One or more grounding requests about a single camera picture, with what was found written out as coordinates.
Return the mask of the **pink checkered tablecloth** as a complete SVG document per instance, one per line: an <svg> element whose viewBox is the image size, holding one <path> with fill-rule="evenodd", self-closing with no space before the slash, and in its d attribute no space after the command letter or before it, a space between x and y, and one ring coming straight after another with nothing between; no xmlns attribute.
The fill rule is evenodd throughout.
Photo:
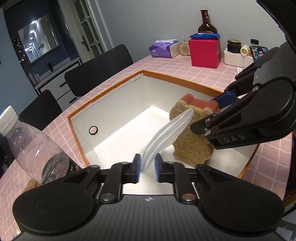
<svg viewBox="0 0 296 241"><path fill-rule="evenodd" d="M91 98L126 77L140 70L164 73L222 91L234 81L235 67L221 62L216 69L193 67L189 56L178 55L175 58L153 58L147 56L125 70L117 73L80 100L63 111L52 121L44 132L62 147L81 167L85 166L78 152L74 137L70 132L67 116ZM261 144L243 175L243 179L271 190L280 198L285 196L285 189L290 170L292 136ZM1 177L1 240L12 240L18 226L13 218L12 205L30 180L16 161L9 166Z"/></svg>

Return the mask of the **white glass panel door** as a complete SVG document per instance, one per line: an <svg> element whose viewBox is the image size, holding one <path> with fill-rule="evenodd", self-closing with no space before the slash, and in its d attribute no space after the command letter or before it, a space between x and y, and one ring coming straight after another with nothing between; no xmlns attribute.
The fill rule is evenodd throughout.
<svg viewBox="0 0 296 241"><path fill-rule="evenodd" d="M67 0L58 3L82 62L114 47L98 1Z"/></svg>

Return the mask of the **clear plastic bag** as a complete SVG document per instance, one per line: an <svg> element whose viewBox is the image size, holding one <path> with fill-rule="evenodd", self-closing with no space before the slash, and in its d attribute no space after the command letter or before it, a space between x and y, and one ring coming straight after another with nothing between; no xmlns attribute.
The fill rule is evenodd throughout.
<svg viewBox="0 0 296 241"><path fill-rule="evenodd" d="M143 152L140 172L144 173L148 170L156 155L176 141L193 116L194 110L189 108L173 118L153 136Z"/></svg>

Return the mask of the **blue packet on red box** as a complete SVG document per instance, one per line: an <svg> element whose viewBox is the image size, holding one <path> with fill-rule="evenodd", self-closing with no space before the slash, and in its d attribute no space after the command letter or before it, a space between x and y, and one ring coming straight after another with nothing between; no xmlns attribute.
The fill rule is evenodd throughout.
<svg viewBox="0 0 296 241"><path fill-rule="evenodd" d="M218 33L194 33L189 38L193 40L218 40L220 37Z"/></svg>

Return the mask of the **small beige speaker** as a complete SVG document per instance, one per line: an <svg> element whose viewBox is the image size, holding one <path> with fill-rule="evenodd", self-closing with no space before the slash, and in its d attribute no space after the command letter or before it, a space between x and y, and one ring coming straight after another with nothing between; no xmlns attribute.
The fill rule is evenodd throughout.
<svg viewBox="0 0 296 241"><path fill-rule="evenodd" d="M189 42L179 43L180 54L183 56L190 56Z"/></svg>

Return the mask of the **dark glass jar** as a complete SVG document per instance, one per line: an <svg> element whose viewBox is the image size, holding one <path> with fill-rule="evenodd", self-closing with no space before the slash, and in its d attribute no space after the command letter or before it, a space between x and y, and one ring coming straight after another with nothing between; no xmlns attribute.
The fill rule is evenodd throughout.
<svg viewBox="0 0 296 241"><path fill-rule="evenodd" d="M239 40L228 40L227 41L227 51L231 53L240 53L241 50L241 42Z"/></svg>

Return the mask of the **orange cardboard box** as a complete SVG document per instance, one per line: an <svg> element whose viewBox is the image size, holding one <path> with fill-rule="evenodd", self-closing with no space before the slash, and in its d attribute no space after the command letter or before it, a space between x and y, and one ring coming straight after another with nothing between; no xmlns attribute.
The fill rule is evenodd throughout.
<svg viewBox="0 0 296 241"><path fill-rule="evenodd" d="M86 164L109 169L143 154L152 137L169 121L170 109L186 94L210 101L221 92L201 84L141 70L90 99L68 116L70 129ZM259 145L214 150L207 164L241 178ZM158 183L154 163L124 194L171 195L173 185Z"/></svg>

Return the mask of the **clear plastic water bottle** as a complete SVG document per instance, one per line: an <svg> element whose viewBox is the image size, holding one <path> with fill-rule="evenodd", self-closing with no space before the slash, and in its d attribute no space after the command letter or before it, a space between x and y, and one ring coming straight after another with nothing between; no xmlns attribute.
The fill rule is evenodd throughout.
<svg viewBox="0 0 296 241"><path fill-rule="evenodd" d="M21 122L11 106L1 113L1 135L8 140L17 163L42 185L81 170L49 136Z"/></svg>

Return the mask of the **black chair left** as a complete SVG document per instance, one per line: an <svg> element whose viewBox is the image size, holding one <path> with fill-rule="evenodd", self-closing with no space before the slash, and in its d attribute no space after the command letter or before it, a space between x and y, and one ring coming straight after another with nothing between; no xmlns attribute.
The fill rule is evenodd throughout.
<svg viewBox="0 0 296 241"><path fill-rule="evenodd" d="M19 120L43 131L61 113L62 108L46 89L20 113Z"/></svg>

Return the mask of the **black chair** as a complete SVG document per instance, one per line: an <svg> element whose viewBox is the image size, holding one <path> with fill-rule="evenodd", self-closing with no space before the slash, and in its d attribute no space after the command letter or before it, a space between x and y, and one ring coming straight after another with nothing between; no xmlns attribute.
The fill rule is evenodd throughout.
<svg viewBox="0 0 296 241"><path fill-rule="evenodd" d="M19 120L43 131L61 113L62 108L46 89L20 113Z"/></svg>
<svg viewBox="0 0 296 241"><path fill-rule="evenodd" d="M76 97L83 97L113 75L133 64L124 44L83 63L66 72L64 78Z"/></svg>

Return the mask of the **brown liquor bottle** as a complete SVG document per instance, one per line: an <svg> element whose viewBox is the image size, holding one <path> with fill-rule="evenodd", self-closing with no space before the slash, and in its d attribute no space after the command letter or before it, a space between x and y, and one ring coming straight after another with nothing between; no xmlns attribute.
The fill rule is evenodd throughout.
<svg viewBox="0 0 296 241"><path fill-rule="evenodd" d="M214 33L217 34L218 30L210 23L208 10L201 9L202 24L198 28L198 33Z"/></svg>

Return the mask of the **purple tissue pack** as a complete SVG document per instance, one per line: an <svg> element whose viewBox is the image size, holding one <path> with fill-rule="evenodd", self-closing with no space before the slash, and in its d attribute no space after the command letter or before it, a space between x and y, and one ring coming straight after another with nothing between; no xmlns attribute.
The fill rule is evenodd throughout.
<svg viewBox="0 0 296 241"><path fill-rule="evenodd" d="M156 40L149 47L152 57L174 58L180 54L179 43L177 39Z"/></svg>

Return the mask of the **wall mirror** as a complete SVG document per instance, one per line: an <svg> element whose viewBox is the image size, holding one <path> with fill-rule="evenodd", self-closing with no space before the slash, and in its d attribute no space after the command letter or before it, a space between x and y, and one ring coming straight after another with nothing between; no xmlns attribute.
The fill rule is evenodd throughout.
<svg viewBox="0 0 296 241"><path fill-rule="evenodd" d="M30 63L59 47L48 15L33 20L18 30L18 36Z"/></svg>

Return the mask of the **white tray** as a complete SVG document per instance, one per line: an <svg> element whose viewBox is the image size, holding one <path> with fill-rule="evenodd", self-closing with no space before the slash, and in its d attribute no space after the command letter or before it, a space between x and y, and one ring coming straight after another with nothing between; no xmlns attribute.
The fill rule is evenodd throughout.
<svg viewBox="0 0 296 241"><path fill-rule="evenodd" d="M226 65L231 65L240 68L247 68L253 63L253 58L249 55L243 56L240 53L231 53L224 50L224 63Z"/></svg>

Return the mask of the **black chair right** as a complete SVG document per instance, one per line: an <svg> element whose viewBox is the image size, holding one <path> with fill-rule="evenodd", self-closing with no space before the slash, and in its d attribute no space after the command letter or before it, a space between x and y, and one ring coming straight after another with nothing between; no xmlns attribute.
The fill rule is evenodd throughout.
<svg viewBox="0 0 296 241"><path fill-rule="evenodd" d="M124 44L83 63L66 72L64 78L76 97L83 97L113 75L133 64Z"/></svg>

